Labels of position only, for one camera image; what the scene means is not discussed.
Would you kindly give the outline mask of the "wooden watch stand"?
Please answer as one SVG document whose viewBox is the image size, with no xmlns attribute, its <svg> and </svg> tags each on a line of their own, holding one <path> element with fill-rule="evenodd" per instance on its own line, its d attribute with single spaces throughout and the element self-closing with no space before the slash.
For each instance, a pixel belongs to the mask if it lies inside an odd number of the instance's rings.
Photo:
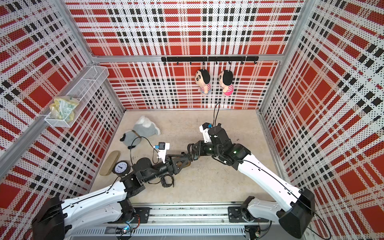
<svg viewBox="0 0 384 240">
<path fill-rule="evenodd" d="M 176 165 L 178 169 L 183 169 L 183 168 L 189 167 L 191 165 L 191 161 L 189 160 L 189 158 L 179 158 L 176 161 Z"/>
</svg>

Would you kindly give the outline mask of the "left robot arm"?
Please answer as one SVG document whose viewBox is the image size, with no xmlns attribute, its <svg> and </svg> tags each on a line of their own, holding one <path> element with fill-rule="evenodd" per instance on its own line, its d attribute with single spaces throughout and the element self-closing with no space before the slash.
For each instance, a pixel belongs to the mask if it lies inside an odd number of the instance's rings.
<svg viewBox="0 0 384 240">
<path fill-rule="evenodd" d="M 145 183 L 165 175 L 177 175 L 191 162 L 187 154 L 167 155 L 164 162 L 155 165 L 150 159 L 141 158 L 129 174 L 111 186 L 73 199 L 48 199 L 32 220 L 32 237 L 64 240 L 90 226 L 130 221 L 136 210 L 129 199 L 143 191 Z"/>
</svg>

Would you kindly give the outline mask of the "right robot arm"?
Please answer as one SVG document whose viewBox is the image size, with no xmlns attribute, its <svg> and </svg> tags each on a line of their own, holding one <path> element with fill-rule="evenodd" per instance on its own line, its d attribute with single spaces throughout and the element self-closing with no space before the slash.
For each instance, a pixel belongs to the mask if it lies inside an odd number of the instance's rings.
<svg viewBox="0 0 384 240">
<path fill-rule="evenodd" d="M 204 123 L 199 127 L 203 140 L 193 145 L 196 156 L 211 156 L 225 166 L 244 174 L 274 200 L 261 201 L 249 196 L 241 206 L 247 222 L 258 218 L 278 222 L 292 237 L 300 239 L 315 216 L 315 195 L 284 181 L 264 166 L 252 152 L 241 144 L 232 143 L 221 125 Z"/>
</svg>

